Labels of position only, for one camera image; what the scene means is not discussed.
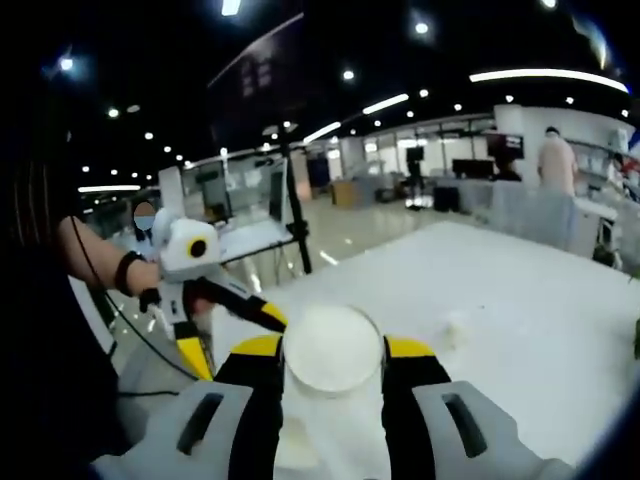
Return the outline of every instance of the white lid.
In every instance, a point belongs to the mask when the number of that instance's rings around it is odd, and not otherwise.
[[[284,335],[284,356],[297,380],[314,390],[352,390],[378,371],[382,338],[376,326],[356,309],[310,306]]]

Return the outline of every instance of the white robot head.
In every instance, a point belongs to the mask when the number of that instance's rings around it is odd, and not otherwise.
[[[165,209],[156,215],[153,242],[166,274],[186,273],[194,267],[220,262],[220,240],[212,225],[180,218]]]

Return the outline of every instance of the black ceiling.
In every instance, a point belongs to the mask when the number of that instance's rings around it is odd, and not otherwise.
[[[221,147],[257,147],[268,140],[261,136],[264,127],[282,119],[299,125],[293,140],[349,118],[339,134],[351,128],[366,134],[375,130],[373,118],[358,116],[361,109],[402,92],[410,102],[376,117],[383,127],[407,121],[408,109],[416,113],[412,121],[453,115],[454,103],[463,105],[462,113],[488,112],[505,94],[525,104],[558,106],[571,95],[573,108],[611,116],[631,109],[630,96],[584,82],[469,82],[470,73],[550,67],[640,88],[628,3],[558,2],[549,11],[539,0],[243,0],[234,17],[220,15],[222,0],[42,2],[21,7],[25,11],[15,18],[3,15],[3,35],[16,68],[25,70],[55,65],[71,47],[74,67],[56,81],[65,83],[73,105],[73,160],[91,167],[85,177],[90,185],[113,183],[113,168],[120,180],[134,171],[144,179],[177,164],[176,154],[195,161]],[[288,66],[281,87],[295,92],[302,82],[304,98],[292,104],[286,95],[274,95],[270,108],[254,115],[220,101],[234,98],[220,86],[224,82],[207,90],[251,42],[300,13],[299,30],[287,39],[300,58],[295,68]],[[576,15],[593,20],[609,41],[615,55],[604,70],[576,32]],[[426,36],[415,34],[418,21],[430,26]],[[356,74],[350,83],[341,78],[347,67]],[[427,99],[418,97],[421,88],[429,90]],[[127,113],[131,105],[140,111]],[[110,107],[119,109],[118,118],[107,116]],[[230,127],[220,128],[225,124]],[[154,139],[145,140],[145,132]],[[167,145],[170,154],[163,152]]]

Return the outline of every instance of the face mask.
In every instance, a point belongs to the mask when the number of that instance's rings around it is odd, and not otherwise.
[[[153,227],[153,220],[155,219],[154,216],[136,216],[133,217],[133,221],[136,224],[136,227],[138,227],[140,230],[142,230],[143,232],[146,232],[147,230],[150,230],[151,227]]]

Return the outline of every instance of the black pole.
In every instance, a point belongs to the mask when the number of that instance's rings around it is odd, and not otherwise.
[[[293,215],[293,223],[288,225],[290,227],[293,238],[298,242],[300,247],[300,258],[302,258],[302,269],[305,274],[310,274],[313,270],[311,268],[311,258],[309,257],[309,249],[307,248],[307,236],[309,235],[309,225],[302,217],[302,207],[300,206],[300,199],[298,198],[298,191],[296,189],[296,180],[293,176],[293,164],[291,163],[291,150],[289,149],[289,135],[287,129],[284,128],[282,121],[278,122],[278,137],[280,138],[280,152],[282,157],[287,161],[287,197],[289,197],[289,203],[291,205],[291,213]]]

